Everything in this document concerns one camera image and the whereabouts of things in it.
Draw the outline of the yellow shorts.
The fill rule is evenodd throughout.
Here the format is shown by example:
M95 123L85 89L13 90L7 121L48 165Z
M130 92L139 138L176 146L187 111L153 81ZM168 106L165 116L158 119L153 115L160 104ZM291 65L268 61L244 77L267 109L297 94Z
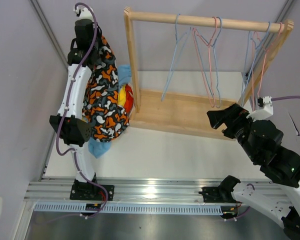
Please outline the yellow shorts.
M120 88L119 93L118 93L118 104L121 105L121 106L124 106L125 93L124 93L124 90L122 89L122 87Z

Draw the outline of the black orange camouflage shorts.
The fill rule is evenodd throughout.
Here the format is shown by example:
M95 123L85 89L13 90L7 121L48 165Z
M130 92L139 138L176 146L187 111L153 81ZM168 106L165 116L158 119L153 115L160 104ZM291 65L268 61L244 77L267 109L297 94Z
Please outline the black orange camouflage shorts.
M85 89L82 116L92 127L92 138L107 143L118 138L130 126L125 108L119 104L117 61L107 39L98 47L100 63L93 66Z

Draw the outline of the orange red shorts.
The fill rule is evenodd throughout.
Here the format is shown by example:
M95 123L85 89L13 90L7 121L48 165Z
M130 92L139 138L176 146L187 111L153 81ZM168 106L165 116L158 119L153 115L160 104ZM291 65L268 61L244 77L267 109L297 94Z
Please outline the orange red shorts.
M122 87L122 90L124 90L125 94L125 100L124 100L124 105L123 107L125 108L126 112L128 115L131 114L133 108L134 108L134 93L133 89L130 84L125 84Z

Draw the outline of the blue wire hanger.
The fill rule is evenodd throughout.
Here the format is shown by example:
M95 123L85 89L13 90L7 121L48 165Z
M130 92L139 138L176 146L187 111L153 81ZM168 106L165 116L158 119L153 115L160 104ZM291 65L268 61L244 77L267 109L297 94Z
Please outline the blue wire hanger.
M163 102L165 97L166 97L166 93L168 91L169 85L171 83L171 80L173 78L174 72L179 64L179 61L181 59L181 56L183 54L184 48L186 46L186 43L189 39L190 36L190 31L191 31L191 27L186 30L183 34L179 35L178 34L178 23L179 23L179 17L181 16L180 13L178 13L176 15L175 18L175 23L174 23L174 29L175 29L175 47L174 47L174 52L173 52L173 56L171 59L171 64L170 64L170 68L168 71L168 75L167 75L167 79L161 94L161 98L160 100Z

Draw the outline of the light blue shorts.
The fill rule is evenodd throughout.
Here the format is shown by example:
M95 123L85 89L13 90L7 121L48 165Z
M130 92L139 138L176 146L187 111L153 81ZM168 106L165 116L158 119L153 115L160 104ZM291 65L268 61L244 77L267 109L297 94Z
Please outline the light blue shorts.
M120 65L118 67L119 91L123 85L130 84L131 77L132 73L129 64ZM95 158L99 158L110 149L111 145L111 142L97 142L93 138L90 138L88 142L88 150Z

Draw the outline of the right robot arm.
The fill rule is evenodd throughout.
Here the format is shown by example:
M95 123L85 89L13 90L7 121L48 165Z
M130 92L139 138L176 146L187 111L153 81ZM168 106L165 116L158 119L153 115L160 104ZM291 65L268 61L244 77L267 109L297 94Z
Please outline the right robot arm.
M256 118L239 104L207 113L210 126L221 125L225 137L235 139L253 165L280 186L290 203L279 203L258 193L249 183L228 175L217 187L224 202L240 202L277 223L291 240L300 240L300 156L282 146L283 132L270 120Z

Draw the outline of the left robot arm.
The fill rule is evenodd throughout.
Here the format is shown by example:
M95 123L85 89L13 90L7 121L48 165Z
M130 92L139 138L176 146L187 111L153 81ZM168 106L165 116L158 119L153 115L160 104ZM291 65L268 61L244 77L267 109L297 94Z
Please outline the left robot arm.
M76 176L72 191L87 199L98 196L96 173L88 158L88 142L92 127L83 119L82 110L86 86L92 76L93 63L97 60L95 48L97 28L92 20L80 19L74 25L75 38L71 41L67 56L68 74L64 96L57 114L49 117L49 123L57 134L56 150L61 156L71 154Z

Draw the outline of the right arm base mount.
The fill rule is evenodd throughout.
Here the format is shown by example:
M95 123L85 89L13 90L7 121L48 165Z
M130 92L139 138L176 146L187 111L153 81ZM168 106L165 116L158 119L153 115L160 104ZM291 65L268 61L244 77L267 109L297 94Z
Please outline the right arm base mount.
M198 192L202 195L205 203L236 203L236 200L232 197L234 187L241 183L241 181L228 175L218 186L205 186Z

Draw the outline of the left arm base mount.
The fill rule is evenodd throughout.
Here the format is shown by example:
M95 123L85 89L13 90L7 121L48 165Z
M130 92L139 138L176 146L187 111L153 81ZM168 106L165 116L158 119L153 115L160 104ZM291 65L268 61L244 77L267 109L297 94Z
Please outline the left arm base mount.
M101 201L106 197L105 191L88 182L74 180L69 199L78 201Z

